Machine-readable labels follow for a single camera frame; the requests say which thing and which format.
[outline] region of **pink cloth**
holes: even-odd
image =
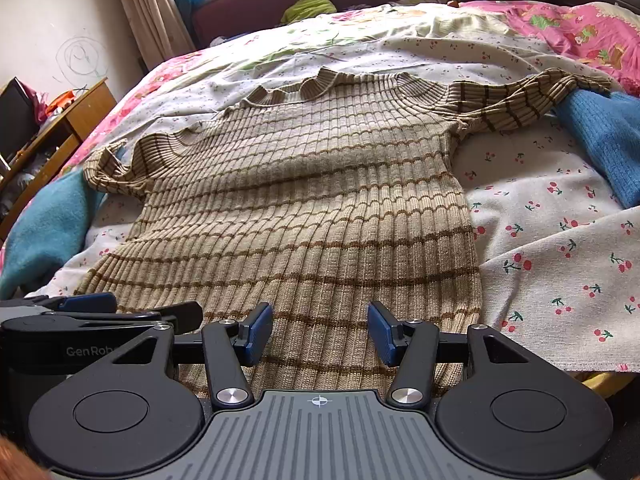
[[[640,34],[630,23],[604,16],[595,5],[560,7],[536,2],[467,2],[505,14],[509,26],[535,36],[556,54],[576,59],[617,79],[631,95],[640,96]]]

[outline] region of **wooden cabinet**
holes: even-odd
[[[106,85],[106,78],[104,78],[77,98],[73,104],[40,131],[23,152],[18,154],[11,164],[11,169],[0,181],[0,193],[11,179],[25,168],[35,153],[43,150],[46,146],[58,147],[15,201],[9,213],[2,219],[2,223],[0,223],[1,243],[6,240],[11,227],[24,207],[41,188],[58,174],[80,144],[115,105],[116,101]]]

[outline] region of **teal fabric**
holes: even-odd
[[[640,99],[574,90],[556,105],[556,114],[607,177],[620,203],[640,205]]]
[[[22,212],[4,244],[0,300],[20,287],[39,288],[79,253],[104,193],[91,189],[82,167],[42,188]]]

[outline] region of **beige knit sweater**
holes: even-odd
[[[450,86],[407,73],[322,69],[258,87],[216,120],[84,165],[90,186],[144,207],[129,237],[89,270],[80,293],[126,310],[197,300],[206,321],[274,305],[252,387],[378,388],[394,371],[367,336],[366,306],[464,332],[481,309],[472,227],[451,156],[471,132],[530,123],[576,87],[609,80],[551,69],[514,84]],[[457,365],[436,380],[453,384]],[[205,391],[202,367],[183,379]]]

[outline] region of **metal screw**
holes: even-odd
[[[401,404],[415,404],[422,400],[422,393],[415,388],[398,388],[391,394],[391,398]]]
[[[218,400],[225,404],[237,404],[238,402],[246,400],[248,396],[249,394],[242,388],[225,388],[224,390],[220,390],[216,395]]]

